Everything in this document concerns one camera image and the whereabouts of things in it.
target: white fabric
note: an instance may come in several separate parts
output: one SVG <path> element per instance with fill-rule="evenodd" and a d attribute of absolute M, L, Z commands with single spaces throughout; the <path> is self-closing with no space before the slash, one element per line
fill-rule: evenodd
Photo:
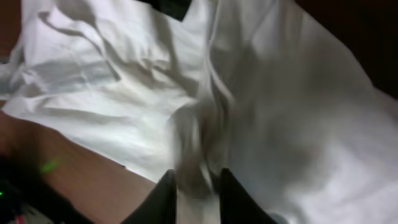
<path fill-rule="evenodd" d="M 180 146 L 291 224 L 398 223 L 397 102 L 291 1 L 194 0 L 183 22 L 130 0 L 22 12 L 7 114 L 153 181 Z"/>

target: white cloth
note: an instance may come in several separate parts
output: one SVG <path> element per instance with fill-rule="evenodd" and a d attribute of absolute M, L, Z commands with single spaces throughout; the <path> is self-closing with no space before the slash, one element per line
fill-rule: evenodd
<path fill-rule="evenodd" d="M 221 165 L 289 223 L 398 223 L 397 102 L 293 2 L 194 0 L 183 22 L 129 0 L 22 12 L 7 114 L 157 181 L 185 105 L 174 144 L 213 170 L 228 149 Z"/>

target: white sheet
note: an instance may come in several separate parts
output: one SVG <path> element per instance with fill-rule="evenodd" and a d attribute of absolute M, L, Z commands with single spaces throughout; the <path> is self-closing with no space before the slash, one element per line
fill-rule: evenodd
<path fill-rule="evenodd" d="M 153 181 L 178 146 L 180 166 L 228 166 L 291 224 L 398 222 L 397 102 L 291 1 L 194 0 L 183 22 L 129 0 L 39 2 L 23 1 L 2 68 L 7 114 Z"/>

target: black object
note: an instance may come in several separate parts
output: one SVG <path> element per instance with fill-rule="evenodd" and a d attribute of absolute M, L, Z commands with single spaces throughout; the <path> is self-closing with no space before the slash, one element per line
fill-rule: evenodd
<path fill-rule="evenodd" d="M 254 202 L 228 169 L 221 173 L 221 224 L 276 224 Z M 175 224 L 177 188 L 174 171 L 168 170 L 141 206 L 123 224 Z"/>
<path fill-rule="evenodd" d="M 138 0 L 150 4 L 154 9 L 178 21 L 182 21 L 188 12 L 192 0 Z"/>
<path fill-rule="evenodd" d="M 22 203 L 28 203 L 56 224 L 92 223 L 78 213 L 67 199 L 59 196 L 40 177 L 27 175 L 9 164 L 3 157 L 0 157 L 0 183 L 0 189 L 4 189 L 5 193 L 10 193 L 7 201 L 3 201 L 1 205 L 4 206 L 4 213 L 3 210 L 0 211 L 0 224 L 8 223 L 4 221 L 9 216 L 3 215 L 6 211 L 11 210 L 12 219 L 15 215 L 20 215 L 18 213 Z"/>

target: wooden surface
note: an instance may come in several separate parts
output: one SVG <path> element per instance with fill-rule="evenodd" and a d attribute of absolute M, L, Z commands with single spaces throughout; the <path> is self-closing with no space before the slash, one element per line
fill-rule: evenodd
<path fill-rule="evenodd" d="M 84 149 L 58 132 L 0 111 L 0 153 L 27 170 L 50 161 L 44 180 L 95 223 L 120 223 L 154 187 L 149 180 Z"/>

